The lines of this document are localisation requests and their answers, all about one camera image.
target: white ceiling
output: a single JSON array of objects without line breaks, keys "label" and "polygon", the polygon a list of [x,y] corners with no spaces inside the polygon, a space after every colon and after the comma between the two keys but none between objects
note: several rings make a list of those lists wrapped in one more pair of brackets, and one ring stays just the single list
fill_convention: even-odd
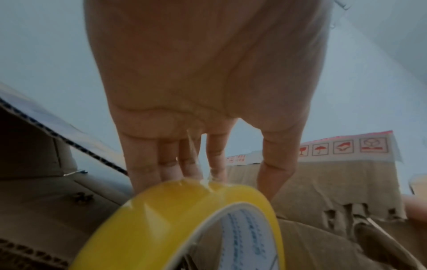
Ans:
[{"label": "white ceiling", "polygon": [[339,0],[344,15],[406,70],[427,84],[427,0]]}]

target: yellow tape roll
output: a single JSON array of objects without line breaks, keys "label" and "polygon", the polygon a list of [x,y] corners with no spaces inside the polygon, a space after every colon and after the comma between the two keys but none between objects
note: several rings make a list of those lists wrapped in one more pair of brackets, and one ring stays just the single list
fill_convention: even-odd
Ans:
[{"label": "yellow tape roll", "polygon": [[285,269],[278,222],[264,196],[248,186],[186,179],[128,201],[89,239],[70,270],[172,270],[218,220],[218,269]]}]

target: palm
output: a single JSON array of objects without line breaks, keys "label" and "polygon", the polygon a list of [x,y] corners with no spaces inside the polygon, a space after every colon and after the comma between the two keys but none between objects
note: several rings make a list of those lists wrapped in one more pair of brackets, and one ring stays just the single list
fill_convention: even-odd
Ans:
[{"label": "palm", "polygon": [[295,167],[328,2],[87,0],[89,40],[135,189],[200,177],[188,130],[208,133],[209,164],[225,179],[223,150],[242,118],[263,132],[260,179],[271,197]]}]

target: finger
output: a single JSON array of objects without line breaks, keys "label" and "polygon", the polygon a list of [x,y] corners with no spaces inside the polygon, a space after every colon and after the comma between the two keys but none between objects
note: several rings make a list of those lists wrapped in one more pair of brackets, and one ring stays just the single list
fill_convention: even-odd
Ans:
[{"label": "finger", "polygon": [[157,158],[157,140],[119,133],[126,168],[135,194],[161,182]]},{"label": "finger", "polygon": [[179,140],[160,140],[158,144],[159,168],[162,181],[179,180],[183,178],[178,163]]},{"label": "finger", "polygon": [[269,200],[274,197],[297,168],[298,149],[305,122],[306,117],[289,129],[262,132],[264,160],[258,173],[258,189]]},{"label": "finger", "polygon": [[190,147],[190,141],[188,139],[179,141],[178,162],[184,177],[203,179],[203,173],[198,164],[201,139],[197,138],[192,140],[192,142],[194,148]]},{"label": "finger", "polygon": [[214,179],[226,182],[226,148],[230,132],[223,134],[208,134],[206,138],[206,155],[208,157],[210,173]]}]

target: packing tape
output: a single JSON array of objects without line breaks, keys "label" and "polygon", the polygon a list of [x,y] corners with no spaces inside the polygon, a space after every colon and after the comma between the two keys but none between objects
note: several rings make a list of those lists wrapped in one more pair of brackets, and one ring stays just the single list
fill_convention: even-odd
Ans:
[{"label": "packing tape", "polygon": [[89,239],[70,270],[174,270],[221,221],[219,270],[284,270],[279,225],[268,200],[243,185],[169,181],[124,204]]}]

